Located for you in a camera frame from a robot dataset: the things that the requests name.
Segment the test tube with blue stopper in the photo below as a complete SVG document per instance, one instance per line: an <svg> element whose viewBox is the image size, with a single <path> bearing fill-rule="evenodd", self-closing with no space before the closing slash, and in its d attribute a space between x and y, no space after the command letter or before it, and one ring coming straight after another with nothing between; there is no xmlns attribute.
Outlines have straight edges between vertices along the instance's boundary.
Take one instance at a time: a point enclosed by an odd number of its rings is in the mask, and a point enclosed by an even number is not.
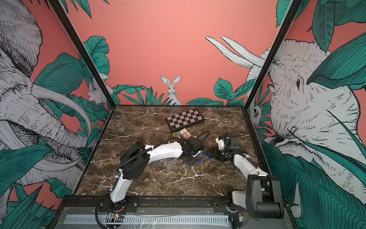
<svg viewBox="0 0 366 229"><path fill-rule="evenodd" d="M167 171L181 169L185 166L185 162L183 160L172 158L167 162L166 169Z"/></svg>

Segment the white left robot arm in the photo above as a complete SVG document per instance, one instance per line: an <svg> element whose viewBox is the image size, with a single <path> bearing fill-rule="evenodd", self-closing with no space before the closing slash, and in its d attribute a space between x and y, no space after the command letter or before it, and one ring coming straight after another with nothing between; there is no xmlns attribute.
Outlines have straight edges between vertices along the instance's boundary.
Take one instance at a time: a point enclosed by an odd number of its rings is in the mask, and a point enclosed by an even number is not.
<svg viewBox="0 0 366 229"><path fill-rule="evenodd" d="M178 158L188 166L198 161L198 155L204 150L199 138L180 139L172 137L157 145L145 145L142 141L136 142L121 158L120 165L113 172L116 181L110 190L112 203L125 199L132 181L144 172L149 163L167 158Z"/></svg>

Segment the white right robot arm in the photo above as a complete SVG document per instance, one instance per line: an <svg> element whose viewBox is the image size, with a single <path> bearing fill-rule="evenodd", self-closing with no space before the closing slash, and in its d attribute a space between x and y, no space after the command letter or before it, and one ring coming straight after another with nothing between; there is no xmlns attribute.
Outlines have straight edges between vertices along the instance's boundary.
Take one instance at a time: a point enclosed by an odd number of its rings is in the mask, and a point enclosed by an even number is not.
<svg viewBox="0 0 366 229"><path fill-rule="evenodd" d="M240 147L236 137L219 136L217 147L207 155L221 162L231 161L247 180L245 191L233 191L232 200L254 219L282 219L285 214L278 177L268 174L256 165Z"/></svg>

